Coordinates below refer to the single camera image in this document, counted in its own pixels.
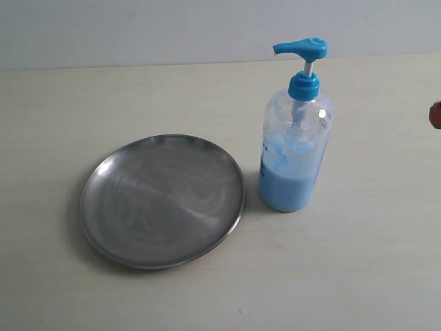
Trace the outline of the blue pump soap bottle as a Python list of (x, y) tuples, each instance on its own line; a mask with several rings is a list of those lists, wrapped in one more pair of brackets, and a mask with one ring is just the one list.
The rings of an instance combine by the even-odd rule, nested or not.
[(328, 45), (312, 37), (276, 44), (273, 51), (297, 54), (305, 64), (267, 104), (258, 194), (270, 208), (295, 212), (311, 201), (334, 119), (313, 71), (314, 62), (327, 56)]

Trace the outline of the round stainless steel plate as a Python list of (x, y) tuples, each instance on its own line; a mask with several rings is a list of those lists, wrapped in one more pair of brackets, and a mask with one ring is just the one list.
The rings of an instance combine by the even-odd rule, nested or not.
[(183, 265), (240, 221), (245, 181), (236, 160), (200, 137), (161, 134), (107, 156), (85, 182), (79, 221), (91, 246), (139, 270)]

